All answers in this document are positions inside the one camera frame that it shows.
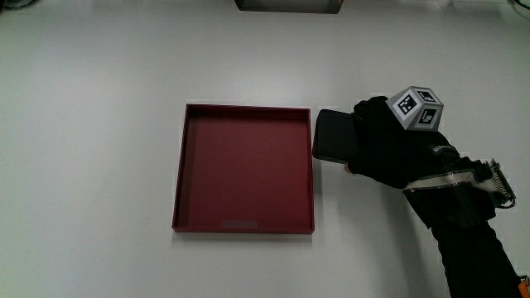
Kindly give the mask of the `person's right hand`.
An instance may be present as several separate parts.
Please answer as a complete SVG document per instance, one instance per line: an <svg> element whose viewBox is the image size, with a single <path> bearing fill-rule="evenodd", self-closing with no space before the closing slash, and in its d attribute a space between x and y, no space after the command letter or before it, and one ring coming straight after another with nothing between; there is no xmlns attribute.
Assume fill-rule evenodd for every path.
<svg viewBox="0 0 530 298"><path fill-rule="evenodd" d="M419 178L440 174L460 153L439 132L408 131L394 117L384 96L362 100L352 116L364 140L344 170L403 189Z"/></svg>

